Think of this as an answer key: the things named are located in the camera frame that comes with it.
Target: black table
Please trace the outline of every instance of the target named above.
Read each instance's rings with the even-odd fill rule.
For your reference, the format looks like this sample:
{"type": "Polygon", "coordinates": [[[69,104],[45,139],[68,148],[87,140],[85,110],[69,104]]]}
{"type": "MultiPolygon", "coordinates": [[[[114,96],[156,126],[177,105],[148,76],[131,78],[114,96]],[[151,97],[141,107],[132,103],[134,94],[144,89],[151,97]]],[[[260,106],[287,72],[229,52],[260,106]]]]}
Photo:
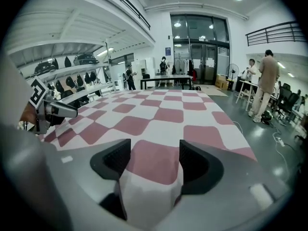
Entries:
{"type": "Polygon", "coordinates": [[[192,88],[192,76],[190,75],[158,75],[153,78],[147,78],[147,79],[141,79],[140,80],[140,89],[142,90],[143,88],[143,82],[144,82],[144,89],[146,90],[146,82],[147,81],[158,81],[158,80],[175,80],[175,79],[180,79],[180,80],[188,80],[189,81],[189,88],[192,88]]]}

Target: shelf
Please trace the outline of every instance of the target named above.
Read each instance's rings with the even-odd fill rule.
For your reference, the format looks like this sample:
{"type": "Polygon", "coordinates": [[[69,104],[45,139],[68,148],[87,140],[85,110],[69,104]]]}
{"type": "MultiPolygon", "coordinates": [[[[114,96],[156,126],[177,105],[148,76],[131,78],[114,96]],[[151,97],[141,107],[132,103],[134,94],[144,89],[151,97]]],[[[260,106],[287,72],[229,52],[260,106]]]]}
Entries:
{"type": "Polygon", "coordinates": [[[106,88],[112,87],[112,86],[113,86],[112,82],[109,82],[109,83],[106,83],[106,84],[94,85],[91,88],[88,88],[88,89],[85,89],[85,90],[82,90],[82,91],[79,91],[79,92],[75,92],[74,94],[72,94],[72,95],[70,95],[66,98],[62,98],[61,100],[59,100],[59,102],[68,104],[68,103],[73,102],[73,101],[75,101],[79,98],[82,98],[83,96],[87,96],[88,94],[93,93],[97,90],[106,89],[106,88]]]}
{"type": "Polygon", "coordinates": [[[44,82],[52,82],[58,79],[66,78],[71,75],[75,74],[83,74],[85,72],[90,72],[92,70],[95,70],[100,67],[108,66],[108,64],[86,64],[86,65],[78,65],[78,66],[71,66],[71,67],[64,67],[60,68],[55,71],[51,71],[48,73],[45,73],[43,75],[38,76],[38,78],[44,82]]]}

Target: black railing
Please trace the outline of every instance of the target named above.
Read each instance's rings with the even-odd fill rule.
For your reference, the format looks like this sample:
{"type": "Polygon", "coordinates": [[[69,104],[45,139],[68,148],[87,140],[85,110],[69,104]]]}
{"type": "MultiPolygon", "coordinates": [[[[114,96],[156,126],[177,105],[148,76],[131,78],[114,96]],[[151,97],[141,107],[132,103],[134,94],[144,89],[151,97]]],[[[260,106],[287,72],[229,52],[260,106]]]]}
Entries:
{"type": "Polygon", "coordinates": [[[273,42],[306,42],[296,21],[284,22],[246,34],[247,44],[268,44],[273,42]]]}
{"type": "Polygon", "coordinates": [[[129,0],[120,0],[127,7],[129,7],[134,14],[138,16],[138,18],[151,30],[151,25],[147,22],[147,20],[143,17],[143,15],[139,12],[139,10],[129,1],[129,0]]]}

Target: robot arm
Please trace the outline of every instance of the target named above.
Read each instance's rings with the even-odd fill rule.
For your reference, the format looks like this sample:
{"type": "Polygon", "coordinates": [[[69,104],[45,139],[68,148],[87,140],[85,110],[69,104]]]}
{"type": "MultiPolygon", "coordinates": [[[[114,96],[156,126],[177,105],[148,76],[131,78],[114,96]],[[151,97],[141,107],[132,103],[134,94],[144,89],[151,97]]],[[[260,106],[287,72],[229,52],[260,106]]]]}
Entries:
{"type": "Polygon", "coordinates": [[[65,117],[73,118],[78,115],[75,107],[55,101],[51,90],[46,93],[36,112],[35,134],[46,134],[50,126],[61,124],[65,117]]]}

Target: beige pants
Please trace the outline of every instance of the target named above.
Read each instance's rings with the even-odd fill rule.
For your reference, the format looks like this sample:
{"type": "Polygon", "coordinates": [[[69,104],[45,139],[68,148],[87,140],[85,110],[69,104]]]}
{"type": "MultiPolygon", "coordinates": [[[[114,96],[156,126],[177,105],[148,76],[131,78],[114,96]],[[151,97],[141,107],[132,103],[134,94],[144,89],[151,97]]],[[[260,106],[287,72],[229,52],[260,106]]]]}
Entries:
{"type": "Polygon", "coordinates": [[[269,100],[270,100],[270,94],[262,91],[261,88],[258,87],[256,95],[255,95],[254,102],[252,103],[251,111],[254,112],[254,114],[258,118],[261,118],[261,115],[265,111],[269,100]]]}

